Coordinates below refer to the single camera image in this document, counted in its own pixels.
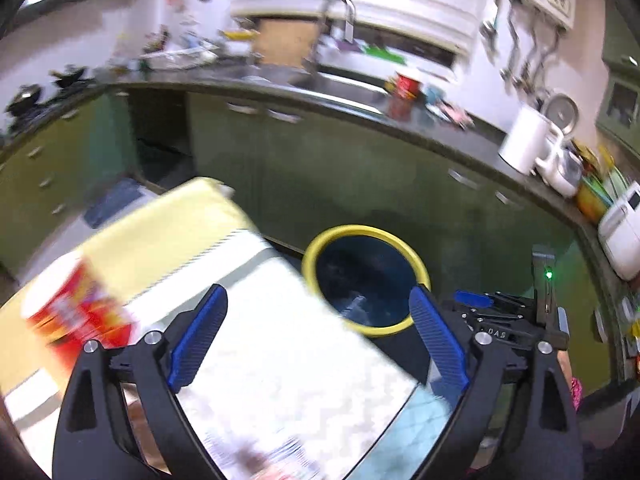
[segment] metal screw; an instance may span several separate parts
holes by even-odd
[[[95,339],[91,339],[91,341],[84,343],[83,349],[88,354],[92,354],[98,349],[98,342]]]
[[[549,355],[554,350],[554,348],[546,341],[540,341],[538,343],[538,350],[540,350],[540,352],[544,355]]]
[[[481,345],[488,345],[489,343],[491,343],[491,341],[494,340],[494,338],[491,337],[487,332],[478,332],[474,336],[474,339],[478,344],[481,344]]]
[[[158,330],[153,330],[153,332],[145,334],[145,343],[148,345],[157,345],[161,339],[162,333],[158,332]]]

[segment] kitchen sink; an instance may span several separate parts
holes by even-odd
[[[336,102],[360,105],[360,108],[376,113],[381,113],[386,104],[385,89],[345,77],[305,72],[293,75],[289,84],[305,93],[321,94]]]
[[[253,83],[286,85],[296,69],[279,65],[225,66],[215,71],[216,78],[239,79]]]
[[[387,93],[384,89],[345,77],[309,73],[299,68],[271,64],[235,65],[217,68],[214,78],[273,84],[295,89],[301,94],[346,104],[375,114],[382,113]]]

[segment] yellow trash bin rim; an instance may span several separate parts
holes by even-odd
[[[383,231],[382,229],[377,229],[375,227],[366,225],[350,224],[334,227],[328,229],[327,231],[324,231],[323,233],[320,233],[309,244],[309,247],[306,248],[304,257],[302,258],[302,275],[311,291],[324,298],[324,294],[322,293],[321,287],[318,282],[318,276],[316,275],[316,265],[318,262],[318,258],[320,257],[322,252],[332,242],[335,242],[340,238],[356,236],[371,237],[386,242],[399,254],[401,254],[401,256],[409,263],[414,272],[416,283],[423,284],[429,290],[431,290],[431,280],[429,279],[429,274],[424,266],[424,263],[420,259],[420,256],[418,256],[418,254],[411,247],[409,247],[407,243],[403,242],[400,238],[394,236],[393,234]],[[398,333],[411,326],[414,323],[414,320],[411,318],[411,316],[407,316],[397,324],[382,327],[359,324],[349,319],[345,319],[344,322],[350,328],[362,333],[365,336],[380,337]]]

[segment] green cabinet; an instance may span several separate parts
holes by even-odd
[[[611,73],[596,125],[640,152],[640,81],[625,75]]]
[[[188,110],[197,173],[234,188],[234,201],[259,225],[262,107],[245,99],[190,93]]]
[[[0,261],[14,276],[96,189],[134,170],[126,103],[114,99],[68,111],[2,163]]]
[[[200,94],[190,95],[190,120],[198,173],[232,186],[263,234],[301,251],[334,226],[381,228],[414,248],[442,297],[531,295],[532,247],[551,247],[558,301],[579,341],[574,368],[587,393],[609,382],[609,347],[588,321],[598,295],[561,219],[444,156],[350,121]]]
[[[124,173],[137,173],[140,164],[127,107],[127,92],[110,91],[94,103],[95,113],[85,143],[85,194],[114,182]]]
[[[638,68],[640,45],[612,0],[606,2],[602,60],[616,72],[627,73],[634,77],[640,76],[640,68]]]

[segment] trash bin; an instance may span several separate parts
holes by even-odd
[[[338,226],[318,235],[305,251],[302,274],[347,325],[368,337],[411,326],[411,289],[417,283],[431,288],[422,260],[409,245],[364,225]]]

